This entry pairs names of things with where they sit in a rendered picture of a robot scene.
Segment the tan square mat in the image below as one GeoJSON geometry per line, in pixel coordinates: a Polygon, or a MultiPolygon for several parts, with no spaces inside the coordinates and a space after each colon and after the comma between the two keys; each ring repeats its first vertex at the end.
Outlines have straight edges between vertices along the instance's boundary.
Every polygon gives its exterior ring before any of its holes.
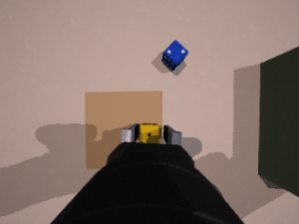
{"type": "Polygon", "coordinates": [[[162,143],[162,92],[85,93],[86,169],[102,169],[121,143],[122,129],[157,123],[162,143]]]}

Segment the yellow die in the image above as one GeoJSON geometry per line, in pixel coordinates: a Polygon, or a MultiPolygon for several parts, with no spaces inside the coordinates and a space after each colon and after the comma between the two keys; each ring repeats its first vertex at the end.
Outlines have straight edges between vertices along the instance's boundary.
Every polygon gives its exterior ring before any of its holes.
{"type": "Polygon", "coordinates": [[[159,142],[159,126],[157,123],[142,123],[140,125],[140,142],[159,142]]]}

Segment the blue die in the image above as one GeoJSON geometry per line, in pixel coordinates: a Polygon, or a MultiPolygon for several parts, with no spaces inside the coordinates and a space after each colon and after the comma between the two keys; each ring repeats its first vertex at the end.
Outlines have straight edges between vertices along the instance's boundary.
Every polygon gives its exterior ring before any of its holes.
{"type": "Polygon", "coordinates": [[[184,60],[188,50],[182,46],[177,40],[174,40],[162,54],[161,61],[165,63],[172,71],[184,60]]]}

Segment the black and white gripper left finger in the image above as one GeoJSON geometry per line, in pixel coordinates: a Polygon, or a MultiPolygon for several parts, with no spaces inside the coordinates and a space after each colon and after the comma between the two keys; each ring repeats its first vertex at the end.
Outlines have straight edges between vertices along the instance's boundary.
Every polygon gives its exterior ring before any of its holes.
{"type": "Polygon", "coordinates": [[[139,123],[135,123],[129,128],[122,129],[122,142],[136,142],[139,137],[139,123]]]}

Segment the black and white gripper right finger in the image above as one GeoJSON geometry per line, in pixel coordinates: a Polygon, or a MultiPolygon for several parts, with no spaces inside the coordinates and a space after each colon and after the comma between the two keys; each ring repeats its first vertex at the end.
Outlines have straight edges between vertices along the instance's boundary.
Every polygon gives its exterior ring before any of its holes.
{"type": "Polygon", "coordinates": [[[163,126],[163,139],[166,144],[177,144],[181,146],[181,136],[180,131],[175,131],[169,125],[163,126]]]}

